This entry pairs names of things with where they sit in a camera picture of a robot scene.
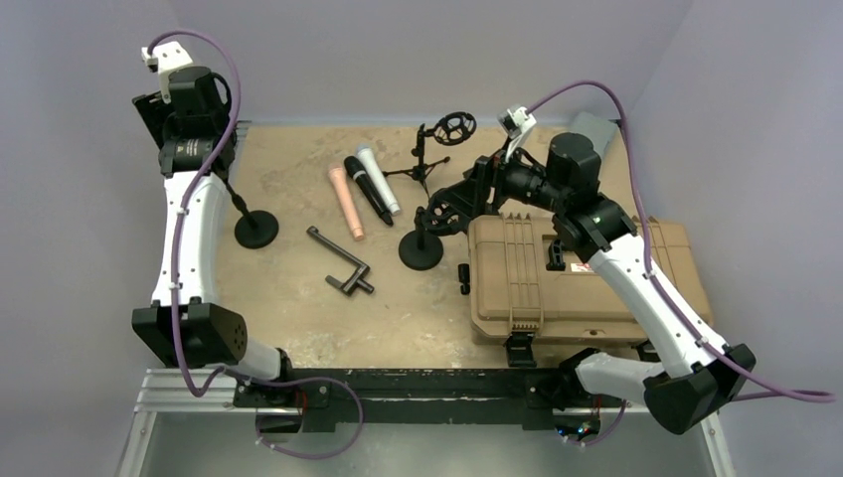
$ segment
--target microphone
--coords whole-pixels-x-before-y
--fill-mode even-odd
[[[369,173],[369,178],[375,185],[378,195],[381,196],[384,200],[384,204],[387,205],[387,209],[389,209],[390,214],[393,216],[400,214],[401,207],[398,205],[398,200],[395,198],[392,189],[390,189],[390,185],[387,184],[387,180],[384,178],[384,173],[381,171],[378,161],[375,160],[375,153],[372,152],[372,149],[366,144],[361,144],[357,147],[357,159],[359,159],[360,163],[363,164],[363,167],[366,168],[366,172]]]
[[[360,218],[357,217],[357,209],[354,207],[354,201],[351,199],[351,191],[348,190],[348,183],[346,182],[343,168],[340,164],[334,163],[328,167],[328,177],[334,185],[334,191],[337,193],[337,199],[340,201],[343,215],[345,215],[345,222],[348,224],[348,230],[351,231],[351,236],[354,240],[363,239],[363,225],[360,224]]]
[[[384,224],[392,227],[393,218],[390,217],[390,211],[387,209],[387,205],[384,204],[384,200],[378,194],[378,190],[375,189],[375,184],[369,179],[369,174],[366,172],[366,168],[363,167],[360,160],[354,156],[348,156],[343,161],[343,164],[345,165],[345,172],[348,173],[348,177],[352,178],[357,183],[357,186],[360,187],[360,191],[366,196],[369,204],[372,205],[372,209],[375,209],[375,214],[384,221]]]

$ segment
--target white microphone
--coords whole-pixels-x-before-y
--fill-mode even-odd
[[[379,166],[378,161],[375,160],[375,153],[372,152],[372,148],[370,148],[367,144],[359,145],[357,147],[357,159],[359,159],[360,163],[363,164],[363,167],[366,169],[366,173],[369,174],[369,179],[372,180],[372,184],[375,185],[375,189],[384,200],[384,204],[387,205],[387,209],[389,209],[390,214],[393,216],[400,214],[401,207],[398,205],[398,200],[395,198],[392,189],[390,189],[390,185],[387,184],[387,178],[385,178],[384,173],[381,172],[381,166]]]

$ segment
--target round stand base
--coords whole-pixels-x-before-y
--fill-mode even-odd
[[[235,239],[245,248],[261,248],[269,245],[278,235],[278,220],[267,211],[252,211],[257,227],[252,227],[246,217],[235,225]]]
[[[398,256],[409,268],[418,271],[430,270],[437,266],[442,260],[444,249],[442,240],[429,233],[424,232],[424,248],[418,248],[419,233],[412,231],[401,239],[398,245]]]

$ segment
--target metal wrench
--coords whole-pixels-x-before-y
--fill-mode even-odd
[[[342,256],[346,260],[357,265],[357,269],[354,270],[354,273],[352,273],[351,277],[345,280],[345,282],[341,282],[340,280],[334,278],[331,275],[326,276],[325,281],[330,283],[334,288],[345,293],[346,296],[351,296],[351,294],[357,287],[362,288],[363,291],[369,294],[372,294],[372,292],[375,291],[375,287],[363,279],[371,269],[369,268],[369,265],[364,263],[363,260],[361,260],[360,258],[349,253],[345,248],[341,247],[340,245],[326,238],[324,235],[320,234],[319,229],[317,229],[316,227],[308,227],[307,234],[316,239],[316,241],[322,243],[329,249],[333,250],[334,253]]]

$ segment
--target tan plastic case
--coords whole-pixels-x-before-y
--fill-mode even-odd
[[[707,323],[712,313],[685,228],[650,220],[653,258]],[[572,252],[566,271],[548,271],[556,234],[550,219],[482,216],[468,227],[471,325],[477,344],[502,344],[512,332],[535,332],[537,344],[637,344],[646,335],[596,273]]]

